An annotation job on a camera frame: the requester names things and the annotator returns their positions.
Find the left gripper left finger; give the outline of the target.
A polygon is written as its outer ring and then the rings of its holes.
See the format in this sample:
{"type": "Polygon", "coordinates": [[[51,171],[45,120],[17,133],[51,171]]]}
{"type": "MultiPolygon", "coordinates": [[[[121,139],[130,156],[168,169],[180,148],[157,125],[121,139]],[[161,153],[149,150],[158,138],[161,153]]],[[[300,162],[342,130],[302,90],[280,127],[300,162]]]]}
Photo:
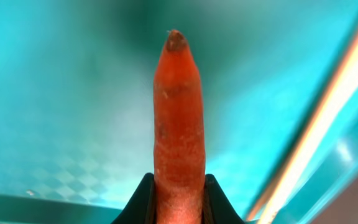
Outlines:
{"type": "Polygon", "coordinates": [[[111,224],[156,224],[155,181],[146,173],[122,212],[111,224]]]}

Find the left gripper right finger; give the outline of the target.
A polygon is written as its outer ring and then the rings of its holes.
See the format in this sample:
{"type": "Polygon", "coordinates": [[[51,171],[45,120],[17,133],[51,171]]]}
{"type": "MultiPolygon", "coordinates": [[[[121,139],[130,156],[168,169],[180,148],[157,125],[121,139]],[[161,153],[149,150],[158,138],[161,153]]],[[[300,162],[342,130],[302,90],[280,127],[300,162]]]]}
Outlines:
{"type": "Polygon", "coordinates": [[[203,196],[204,224],[244,224],[227,199],[215,176],[206,174],[203,196]]]}

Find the orange carrot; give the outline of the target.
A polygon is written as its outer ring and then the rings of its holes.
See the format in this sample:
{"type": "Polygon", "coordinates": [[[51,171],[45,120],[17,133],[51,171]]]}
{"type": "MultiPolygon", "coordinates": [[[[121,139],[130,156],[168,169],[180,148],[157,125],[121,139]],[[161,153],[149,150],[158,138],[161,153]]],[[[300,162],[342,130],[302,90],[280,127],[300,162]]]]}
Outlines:
{"type": "Polygon", "coordinates": [[[186,37],[171,30],[154,76],[157,223],[201,223],[205,182],[203,97],[186,37]]]}

